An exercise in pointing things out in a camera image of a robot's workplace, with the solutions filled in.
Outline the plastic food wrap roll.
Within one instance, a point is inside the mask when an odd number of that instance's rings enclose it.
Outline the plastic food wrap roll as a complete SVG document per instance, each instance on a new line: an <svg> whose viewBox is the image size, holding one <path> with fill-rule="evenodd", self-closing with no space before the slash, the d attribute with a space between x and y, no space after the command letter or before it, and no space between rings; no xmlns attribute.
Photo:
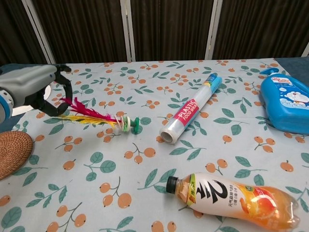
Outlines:
<svg viewBox="0 0 309 232"><path fill-rule="evenodd" d="M221 77L210 74L205 82L197 89L197 92L180 107L169 122L159 131L161 138L166 143L176 143L221 83Z"/></svg>

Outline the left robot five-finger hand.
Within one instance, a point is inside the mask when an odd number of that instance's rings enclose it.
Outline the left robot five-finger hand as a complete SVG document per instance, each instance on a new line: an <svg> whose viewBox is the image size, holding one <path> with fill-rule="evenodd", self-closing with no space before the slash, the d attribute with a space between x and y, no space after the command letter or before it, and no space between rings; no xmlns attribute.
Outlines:
<svg viewBox="0 0 309 232"><path fill-rule="evenodd" d="M0 87L13 98L13 108L30 105L49 116L59 116L69 105L61 103L58 107L54 107L44 100L45 88L56 82L63 86L65 97L72 100L71 82L61 74L70 71L71 68L65 64L26 67L3 74L0 77Z"/></svg>

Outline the floral print tablecloth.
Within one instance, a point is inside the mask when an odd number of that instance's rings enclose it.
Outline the floral print tablecloth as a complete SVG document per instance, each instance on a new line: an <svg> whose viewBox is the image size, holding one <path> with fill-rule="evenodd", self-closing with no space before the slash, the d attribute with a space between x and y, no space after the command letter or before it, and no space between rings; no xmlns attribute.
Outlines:
<svg viewBox="0 0 309 232"><path fill-rule="evenodd" d="M194 172L272 186L293 196L309 232L309 135L276 130L260 97L273 58L72 64L74 96L102 114L138 117L138 134L80 124L38 110L14 131L29 134L26 164L0 181L0 232L265 232L202 214L165 192ZM174 144L160 130L210 74L216 92Z"/></svg>

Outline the dark folding screen partition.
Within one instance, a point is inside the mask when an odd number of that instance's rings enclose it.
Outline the dark folding screen partition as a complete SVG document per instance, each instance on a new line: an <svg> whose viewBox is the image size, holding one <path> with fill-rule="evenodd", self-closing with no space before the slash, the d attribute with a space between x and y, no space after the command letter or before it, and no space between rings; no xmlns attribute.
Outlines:
<svg viewBox="0 0 309 232"><path fill-rule="evenodd" d="M56 63L126 61L120 0L31 0ZM285 58L309 43L309 0L129 0L137 61Z"/></svg>

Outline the round woven rattan coaster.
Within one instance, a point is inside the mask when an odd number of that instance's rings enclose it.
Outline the round woven rattan coaster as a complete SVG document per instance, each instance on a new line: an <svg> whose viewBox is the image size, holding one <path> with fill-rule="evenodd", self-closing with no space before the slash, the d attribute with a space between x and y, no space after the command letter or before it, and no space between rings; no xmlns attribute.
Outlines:
<svg viewBox="0 0 309 232"><path fill-rule="evenodd" d="M0 180L17 171L33 151L33 140L25 132L0 133Z"/></svg>

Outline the blue detergent pump bottle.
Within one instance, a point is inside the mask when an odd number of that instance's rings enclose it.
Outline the blue detergent pump bottle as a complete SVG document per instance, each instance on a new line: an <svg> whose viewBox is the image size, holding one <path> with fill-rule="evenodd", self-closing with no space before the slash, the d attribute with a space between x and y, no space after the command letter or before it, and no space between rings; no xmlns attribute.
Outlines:
<svg viewBox="0 0 309 232"><path fill-rule="evenodd" d="M281 131L309 134L309 87L277 68L260 74L266 76L260 91L270 123Z"/></svg>

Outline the colourful feather toy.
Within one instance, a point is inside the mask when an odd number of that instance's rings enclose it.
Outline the colourful feather toy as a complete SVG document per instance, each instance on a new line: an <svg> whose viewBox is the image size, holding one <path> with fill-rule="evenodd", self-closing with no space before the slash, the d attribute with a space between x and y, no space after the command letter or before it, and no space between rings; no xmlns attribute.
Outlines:
<svg viewBox="0 0 309 232"><path fill-rule="evenodd" d="M59 117L64 120L76 121L81 124L109 124L112 128L119 128L123 132L128 132L132 128L135 134L139 131L140 119L138 117L132 120L129 116L103 115L94 109L86 108L77 98L74 98L74 101L68 98L61 98L60 100L69 105L70 112L76 113L75 115L60 115Z"/></svg>

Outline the orange drink plastic bottle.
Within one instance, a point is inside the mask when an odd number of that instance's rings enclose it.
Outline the orange drink plastic bottle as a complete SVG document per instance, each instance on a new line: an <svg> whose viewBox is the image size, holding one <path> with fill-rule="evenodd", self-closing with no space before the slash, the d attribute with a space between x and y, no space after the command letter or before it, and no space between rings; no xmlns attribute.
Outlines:
<svg viewBox="0 0 309 232"><path fill-rule="evenodd" d="M270 186L251 186L206 173L170 176L166 191L203 214L249 221L268 230L289 232L300 218L297 201Z"/></svg>

